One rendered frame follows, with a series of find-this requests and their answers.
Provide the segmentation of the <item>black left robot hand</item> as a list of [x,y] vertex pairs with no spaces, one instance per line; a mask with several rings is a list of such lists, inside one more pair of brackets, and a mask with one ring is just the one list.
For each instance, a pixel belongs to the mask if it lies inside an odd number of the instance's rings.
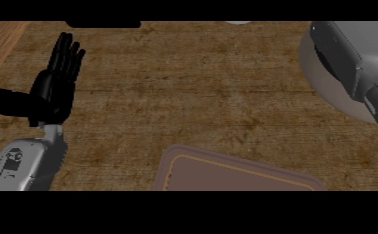
[[24,117],[30,127],[63,124],[70,115],[83,55],[72,34],[61,32],[47,68],[38,73],[29,92],[0,89],[0,115]]

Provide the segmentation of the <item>brown tray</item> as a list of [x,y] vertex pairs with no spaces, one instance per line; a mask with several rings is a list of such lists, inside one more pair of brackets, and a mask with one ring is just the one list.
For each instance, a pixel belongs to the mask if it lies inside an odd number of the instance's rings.
[[162,153],[154,190],[315,191],[321,182],[309,175],[240,159],[202,148],[171,145]]

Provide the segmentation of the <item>grey metal pot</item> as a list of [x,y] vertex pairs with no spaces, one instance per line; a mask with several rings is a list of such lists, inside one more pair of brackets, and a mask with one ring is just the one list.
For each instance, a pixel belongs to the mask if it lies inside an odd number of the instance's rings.
[[298,46],[298,63],[327,104],[378,125],[378,21],[312,21]]

